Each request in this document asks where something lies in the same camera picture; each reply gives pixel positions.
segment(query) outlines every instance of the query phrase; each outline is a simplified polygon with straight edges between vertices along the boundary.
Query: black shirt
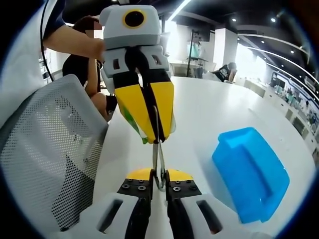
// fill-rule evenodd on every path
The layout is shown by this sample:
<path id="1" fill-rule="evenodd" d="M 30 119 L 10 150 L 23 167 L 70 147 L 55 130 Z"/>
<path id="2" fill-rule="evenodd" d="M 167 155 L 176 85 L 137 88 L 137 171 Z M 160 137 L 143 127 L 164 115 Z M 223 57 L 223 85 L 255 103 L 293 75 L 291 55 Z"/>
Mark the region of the black shirt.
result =
<path id="1" fill-rule="evenodd" d="M 98 92 L 101 92 L 101 75 L 100 69 L 102 64 L 100 61 L 97 61 L 97 75 L 98 75 Z M 89 72 L 89 58 L 83 56 L 70 55 L 63 64 L 62 74 L 63 76 L 74 74 L 79 79 L 82 86 L 88 80 Z"/>
<path id="2" fill-rule="evenodd" d="M 230 70 L 227 65 L 221 67 L 218 71 L 215 71 L 214 74 L 218 77 L 219 80 L 224 82 L 225 80 L 229 80 Z"/>

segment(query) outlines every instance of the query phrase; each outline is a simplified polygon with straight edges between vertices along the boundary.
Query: white shirt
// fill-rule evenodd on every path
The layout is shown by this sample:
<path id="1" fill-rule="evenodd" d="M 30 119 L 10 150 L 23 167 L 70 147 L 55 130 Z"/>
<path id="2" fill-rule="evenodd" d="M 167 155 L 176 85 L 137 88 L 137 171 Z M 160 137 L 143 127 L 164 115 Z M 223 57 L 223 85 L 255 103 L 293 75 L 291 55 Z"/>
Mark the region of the white shirt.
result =
<path id="1" fill-rule="evenodd" d="M 43 20 L 43 33 L 57 0 L 49 0 Z M 40 23 L 44 5 L 15 39 L 0 75 L 0 128 L 21 103 L 45 85 L 39 66 Z"/>

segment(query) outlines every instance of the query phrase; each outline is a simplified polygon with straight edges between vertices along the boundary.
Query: white pillar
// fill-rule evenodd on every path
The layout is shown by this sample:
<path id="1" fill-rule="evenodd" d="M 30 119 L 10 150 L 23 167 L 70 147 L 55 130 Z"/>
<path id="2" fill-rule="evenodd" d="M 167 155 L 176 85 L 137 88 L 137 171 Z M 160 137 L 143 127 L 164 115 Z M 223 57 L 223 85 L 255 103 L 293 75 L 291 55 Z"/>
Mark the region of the white pillar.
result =
<path id="1" fill-rule="evenodd" d="M 237 52 L 237 33 L 221 28 L 215 31 L 214 63 L 215 69 L 223 65 L 235 62 Z"/>

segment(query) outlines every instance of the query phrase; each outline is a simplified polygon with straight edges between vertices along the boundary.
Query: gray mesh chair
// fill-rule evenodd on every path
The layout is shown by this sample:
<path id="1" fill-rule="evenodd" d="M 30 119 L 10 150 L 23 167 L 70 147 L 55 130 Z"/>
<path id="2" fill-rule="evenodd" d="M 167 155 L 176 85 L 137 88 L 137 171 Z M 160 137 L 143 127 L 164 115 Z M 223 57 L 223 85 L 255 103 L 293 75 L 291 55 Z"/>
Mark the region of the gray mesh chair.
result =
<path id="1" fill-rule="evenodd" d="M 74 75 L 39 89 L 0 129 L 0 165 L 26 218 L 45 237 L 92 204 L 108 124 Z"/>

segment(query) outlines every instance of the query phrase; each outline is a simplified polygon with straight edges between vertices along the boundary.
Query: blue plastic container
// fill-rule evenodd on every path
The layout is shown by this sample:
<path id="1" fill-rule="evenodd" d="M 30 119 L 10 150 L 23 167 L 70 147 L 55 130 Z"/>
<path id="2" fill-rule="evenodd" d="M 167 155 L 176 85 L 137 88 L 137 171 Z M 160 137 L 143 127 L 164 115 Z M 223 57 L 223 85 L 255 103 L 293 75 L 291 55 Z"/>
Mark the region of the blue plastic container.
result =
<path id="1" fill-rule="evenodd" d="M 212 158 L 241 222 L 266 222 L 276 211 L 289 185 L 284 166 L 252 127 L 222 133 L 218 140 Z"/>

